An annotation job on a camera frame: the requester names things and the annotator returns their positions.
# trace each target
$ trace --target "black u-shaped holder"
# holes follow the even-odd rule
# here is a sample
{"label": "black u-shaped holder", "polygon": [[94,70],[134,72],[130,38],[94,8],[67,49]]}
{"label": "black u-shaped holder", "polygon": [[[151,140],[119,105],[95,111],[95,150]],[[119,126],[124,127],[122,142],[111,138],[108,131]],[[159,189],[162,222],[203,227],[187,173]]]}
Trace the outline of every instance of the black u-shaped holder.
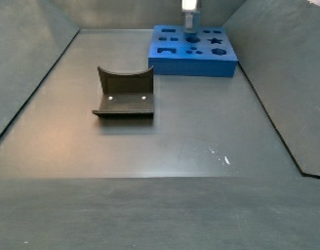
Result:
{"label": "black u-shaped holder", "polygon": [[135,74],[118,74],[98,67],[103,100],[98,116],[154,115],[154,67]]}

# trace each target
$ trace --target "black curved object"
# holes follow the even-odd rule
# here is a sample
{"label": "black curved object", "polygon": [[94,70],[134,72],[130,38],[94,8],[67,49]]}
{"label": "black curved object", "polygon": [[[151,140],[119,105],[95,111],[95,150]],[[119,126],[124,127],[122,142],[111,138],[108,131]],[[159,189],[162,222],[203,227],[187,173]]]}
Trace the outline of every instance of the black curved object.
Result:
{"label": "black curved object", "polygon": [[154,115],[154,67],[135,74],[118,74],[98,67],[103,100],[98,116]]}

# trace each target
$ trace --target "shape sorter block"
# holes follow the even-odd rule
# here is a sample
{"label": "shape sorter block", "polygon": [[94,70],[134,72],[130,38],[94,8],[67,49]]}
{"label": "shape sorter block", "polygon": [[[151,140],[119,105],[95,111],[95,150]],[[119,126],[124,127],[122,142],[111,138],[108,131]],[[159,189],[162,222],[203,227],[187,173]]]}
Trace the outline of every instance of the shape sorter block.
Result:
{"label": "shape sorter block", "polygon": [[148,52],[155,74],[234,77],[238,56],[223,27],[202,26],[196,34],[178,25],[156,25]]}

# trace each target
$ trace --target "star-shaped hole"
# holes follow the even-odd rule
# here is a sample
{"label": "star-shaped hole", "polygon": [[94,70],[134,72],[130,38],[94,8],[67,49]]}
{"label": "star-shaped hole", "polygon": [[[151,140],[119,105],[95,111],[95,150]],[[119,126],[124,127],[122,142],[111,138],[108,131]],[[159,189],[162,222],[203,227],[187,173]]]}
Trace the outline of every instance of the star-shaped hole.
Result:
{"label": "star-shaped hole", "polygon": [[223,42],[223,40],[221,40],[218,38],[213,38],[213,39],[207,39],[207,40],[211,42],[211,44],[215,44],[215,43],[222,44],[222,42]]}

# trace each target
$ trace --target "gray wall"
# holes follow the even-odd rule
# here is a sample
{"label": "gray wall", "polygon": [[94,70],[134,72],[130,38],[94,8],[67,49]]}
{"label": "gray wall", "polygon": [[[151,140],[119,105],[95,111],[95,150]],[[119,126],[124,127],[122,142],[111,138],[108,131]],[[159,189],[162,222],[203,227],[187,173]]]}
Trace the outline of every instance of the gray wall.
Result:
{"label": "gray wall", "polygon": [[[52,0],[82,28],[183,24],[182,0]],[[245,0],[203,0],[202,24],[222,25]]]}
{"label": "gray wall", "polygon": [[0,135],[79,27],[46,0],[0,0]]}
{"label": "gray wall", "polygon": [[249,0],[226,28],[299,167],[320,176],[320,8]]}

